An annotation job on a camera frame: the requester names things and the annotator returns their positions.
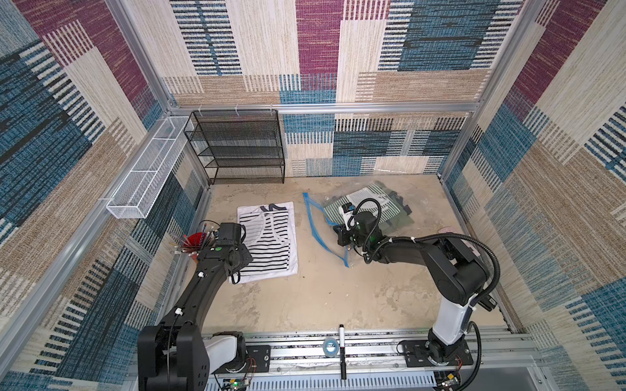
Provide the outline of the black white striped shirt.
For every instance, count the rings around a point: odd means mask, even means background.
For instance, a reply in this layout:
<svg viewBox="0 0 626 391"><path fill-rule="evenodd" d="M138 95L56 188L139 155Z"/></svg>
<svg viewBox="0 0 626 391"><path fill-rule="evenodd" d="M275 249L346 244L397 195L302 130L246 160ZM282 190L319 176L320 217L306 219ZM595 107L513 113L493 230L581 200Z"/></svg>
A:
<svg viewBox="0 0 626 391"><path fill-rule="evenodd" d="M237 209L237 222L246 229L244 244L253 258L241 270L241 283L298 273L293 202L241 206Z"/></svg>

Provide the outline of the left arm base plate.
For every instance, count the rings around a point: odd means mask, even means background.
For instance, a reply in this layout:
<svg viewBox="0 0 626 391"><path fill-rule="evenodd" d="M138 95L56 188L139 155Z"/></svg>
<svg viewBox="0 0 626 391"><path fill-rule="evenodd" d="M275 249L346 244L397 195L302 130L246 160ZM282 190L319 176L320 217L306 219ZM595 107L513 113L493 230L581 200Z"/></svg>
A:
<svg viewBox="0 0 626 391"><path fill-rule="evenodd" d="M271 358L272 347L270 345L247 345L244 373L269 373Z"/></svg>

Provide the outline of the clear vacuum bag blue zip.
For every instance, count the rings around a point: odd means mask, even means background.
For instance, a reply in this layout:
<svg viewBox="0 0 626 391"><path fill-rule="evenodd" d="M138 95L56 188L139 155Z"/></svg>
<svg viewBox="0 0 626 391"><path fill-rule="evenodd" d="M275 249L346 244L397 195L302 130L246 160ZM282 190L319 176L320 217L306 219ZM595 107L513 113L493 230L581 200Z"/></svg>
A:
<svg viewBox="0 0 626 391"><path fill-rule="evenodd" d="M328 253L351 267L350 251L360 255L383 237L414 224L404 197L380 181L357 181L320 194L303 192L311 234Z"/></svg>

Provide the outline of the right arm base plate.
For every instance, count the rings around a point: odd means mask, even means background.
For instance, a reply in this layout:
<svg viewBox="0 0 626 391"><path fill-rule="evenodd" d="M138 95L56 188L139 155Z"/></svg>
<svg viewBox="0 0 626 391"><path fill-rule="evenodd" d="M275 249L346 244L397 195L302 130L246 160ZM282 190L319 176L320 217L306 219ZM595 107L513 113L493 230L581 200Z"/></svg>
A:
<svg viewBox="0 0 626 391"><path fill-rule="evenodd" d="M472 366L474 358L465 338L452 345L439 340L403 340L396 345L408 368Z"/></svg>

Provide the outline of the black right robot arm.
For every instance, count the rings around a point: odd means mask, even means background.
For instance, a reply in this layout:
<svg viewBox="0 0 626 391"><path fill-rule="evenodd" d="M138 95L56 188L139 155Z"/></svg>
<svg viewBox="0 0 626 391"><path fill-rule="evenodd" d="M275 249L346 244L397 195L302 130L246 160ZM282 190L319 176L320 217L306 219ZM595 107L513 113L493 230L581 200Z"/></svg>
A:
<svg viewBox="0 0 626 391"><path fill-rule="evenodd" d="M476 306L492 311L491 296L500 265L489 247L470 236L445 232L424 237L385 236L378 219L359 212L334 226L340 246L359 248L366 263L408 263L425 267L442 296L425 343L434 365L447 365L461 353Z"/></svg>

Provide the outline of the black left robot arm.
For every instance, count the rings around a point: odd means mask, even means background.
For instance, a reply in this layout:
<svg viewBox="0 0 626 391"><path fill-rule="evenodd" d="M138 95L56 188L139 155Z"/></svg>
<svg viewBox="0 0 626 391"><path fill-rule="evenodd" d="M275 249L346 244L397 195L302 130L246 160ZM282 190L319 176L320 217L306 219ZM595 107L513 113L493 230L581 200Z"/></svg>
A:
<svg viewBox="0 0 626 391"><path fill-rule="evenodd" d="M140 390L204 390L220 368L240 371L248 363L242 332L219 332L206 344L201 331L218 290L253 260L244 244L246 228L221 223L212 245L197 255L197 267L173 308L137 343Z"/></svg>

